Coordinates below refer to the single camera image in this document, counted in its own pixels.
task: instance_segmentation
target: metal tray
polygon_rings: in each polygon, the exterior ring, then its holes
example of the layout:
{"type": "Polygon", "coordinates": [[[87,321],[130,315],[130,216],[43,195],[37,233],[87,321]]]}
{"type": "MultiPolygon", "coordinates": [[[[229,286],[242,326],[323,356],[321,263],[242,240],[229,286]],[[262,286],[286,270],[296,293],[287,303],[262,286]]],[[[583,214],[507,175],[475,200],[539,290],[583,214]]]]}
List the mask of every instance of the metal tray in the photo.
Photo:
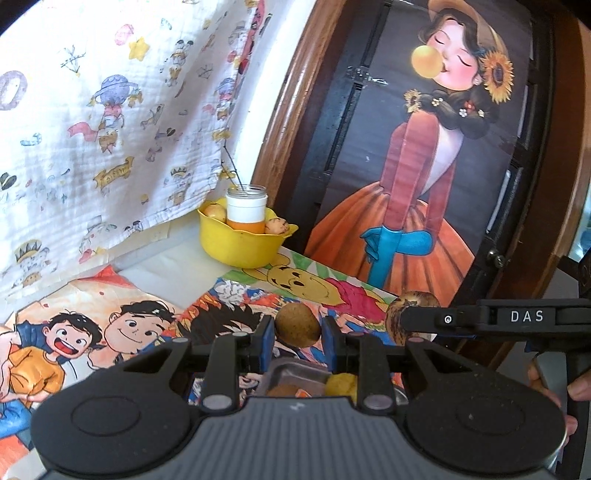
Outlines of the metal tray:
{"type": "MultiPolygon", "coordinates": [[[[326,367],[295,358],[277,358],[271,362],[269,370],[262,376],[254,396],[264,397],[278,385],[295,385],[313,397],[324,395],[324,386],[331,373],[326,367]]],[[[408,404],[404,390],[394,385],[397,405],[408,404]]]]}

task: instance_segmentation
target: knob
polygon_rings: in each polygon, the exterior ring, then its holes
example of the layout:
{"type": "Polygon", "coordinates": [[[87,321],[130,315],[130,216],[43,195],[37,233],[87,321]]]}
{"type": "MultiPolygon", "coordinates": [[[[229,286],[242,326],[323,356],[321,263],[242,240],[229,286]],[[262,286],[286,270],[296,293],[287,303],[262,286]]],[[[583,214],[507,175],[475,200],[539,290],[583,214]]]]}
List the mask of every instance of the knob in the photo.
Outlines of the knob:
{"type": "Polygon", "coordinates": [[[507,259],[505,256],[496,248],[493,248],[488,252],[486,259],[498,269],[503,268],[507,264],[507,259]]]}

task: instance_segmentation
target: potato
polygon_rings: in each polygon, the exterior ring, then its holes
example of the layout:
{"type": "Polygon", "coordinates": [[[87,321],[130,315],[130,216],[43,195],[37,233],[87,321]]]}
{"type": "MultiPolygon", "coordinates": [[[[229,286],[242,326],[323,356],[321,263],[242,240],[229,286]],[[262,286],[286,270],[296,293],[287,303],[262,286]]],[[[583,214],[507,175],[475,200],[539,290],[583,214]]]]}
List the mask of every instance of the potato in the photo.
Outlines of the potato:
{"type": "Polygon", "coordinates": [[[265,224],[265,233],[268,235],[283,235],[290,229],[290,224],[283,218],[272,218],[265,224]]]}
{"type": "Polygon", "coordinates": [[[357,404],[357,375],[331,375],[326,382],[324,394],[326,397],[351,397],[353,403],[357,404]]]}
{"type": "Polygon", "coordinates": [[[275,317],[277,338],[288,345],[307,348],[319,339],[322,329],[316,316],[303,303],[283,305],[275,317]]]}
{"type": "Polygon", "coordinates": [[[299,389],[300,389],[300,387],[298,387],[296,385],[290,385],[290,384],[277,385],[276,387],[270,389],[267,392],[266,396],[267,397],[294,397],[295,398],[299,389]]]}
{"type": "Polygon", "coordinates": [[[404,345],[410,337],[422,337],[432,340],[430,333],[406,332],[400,324],[404,310],[408,307],[439,307],[435,295],[427,291],[408,291],[394,300],[386,310],[386,330],[396,345],[404,345]]]}
{"type": "Polygon", "coordinates": [[[203,214],[226,223],[226,209],[218,203],[212,203],[211,205],[206,206],[203,209],[203,214]]]}

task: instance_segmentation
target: sunflower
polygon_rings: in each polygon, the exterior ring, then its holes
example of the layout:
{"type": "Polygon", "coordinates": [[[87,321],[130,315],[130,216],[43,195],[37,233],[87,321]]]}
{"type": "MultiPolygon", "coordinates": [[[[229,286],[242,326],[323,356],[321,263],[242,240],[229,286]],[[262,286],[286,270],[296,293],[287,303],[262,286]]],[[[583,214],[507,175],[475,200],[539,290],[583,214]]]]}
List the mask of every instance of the sunflower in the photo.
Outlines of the sunflower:
{"type": "Polygon", "coordinates": [[[484,69],[484,85],[492,100],[497,104],[510,100],[515,75],[507,56],[499,51],[490,51],[480,59],[480,63],[484,69]]]}
{"type": "Polygon", "coordinates": [[[415,113],[418,112],[422,105],[421,102],[418,100],[421,96],[421,92],[418,90],[409,90],[404,94],[404,99],[406,100],[406,108],[408,113],[415,113]]]}

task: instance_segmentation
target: star print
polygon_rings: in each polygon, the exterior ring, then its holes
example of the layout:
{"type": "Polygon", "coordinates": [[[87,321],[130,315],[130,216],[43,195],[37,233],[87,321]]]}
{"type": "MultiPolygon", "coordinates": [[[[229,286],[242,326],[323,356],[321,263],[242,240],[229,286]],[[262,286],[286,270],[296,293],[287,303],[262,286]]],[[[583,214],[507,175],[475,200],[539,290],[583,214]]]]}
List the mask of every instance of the star print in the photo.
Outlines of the star print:
{"type": "Polygon", "coordinates": [[[149,49],[150,46],[145,42],[143,37],[141,37],[138,41],[130,41],[129,59],[138,59],[139,61],[143,61],[149,49]]]}

